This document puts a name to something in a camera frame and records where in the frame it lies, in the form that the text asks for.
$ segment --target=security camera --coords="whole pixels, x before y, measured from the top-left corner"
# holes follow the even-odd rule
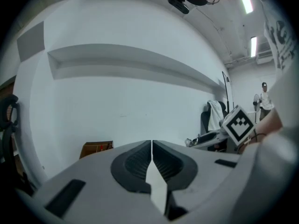
[[[183,14],[189,13],[189,8],[185,4],[185,0],[168,0],[168,2],[173,5],[176,9],[181,11]]]

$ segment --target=ceiling light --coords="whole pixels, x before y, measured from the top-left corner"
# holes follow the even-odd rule
[[[252,4],[250,0],[242,0],[246,14],[251,13],[253,11]]]
[[[256,37],[251,38],[251,57],[256,56],[256,45],[257,45],[257,39]]]

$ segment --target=door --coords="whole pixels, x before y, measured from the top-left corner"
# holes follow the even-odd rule
[[[226,88],[226,96],[227,96],[227,99],[228,99],[227,109],[228,109],[228,113],[229,113],[235,107],[234,98],[233,98],[233,91],[232,91],[232,86],[231,86],[229,78],[224,74],[224,72],[222,72],[222,74],[223,74],[225,88]]]

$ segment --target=black chair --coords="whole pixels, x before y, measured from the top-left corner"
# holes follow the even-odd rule
[[[226,106],[223,102],[218,101],[222,108],[223,117],[225,118],[227,116]],[[206,130],[206,133],[208,133],[208,126],[209,126],[209,120],[211,116],[211,105],[207,103],[207,111],[204,111],[201,113],[200,119],[201,122]],[[219,143],[219,148],[215,148],[214,145],[208,147],[208,151],[216,151],[216,150],[223,150],[227,148],[227,142],[228,140],[224,140],[223,142]]]

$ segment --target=cardboard box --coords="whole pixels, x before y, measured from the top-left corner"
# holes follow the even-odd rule
[[[88,142],[83,145],[79,159],[112,148],[113,148],[113,141]]]

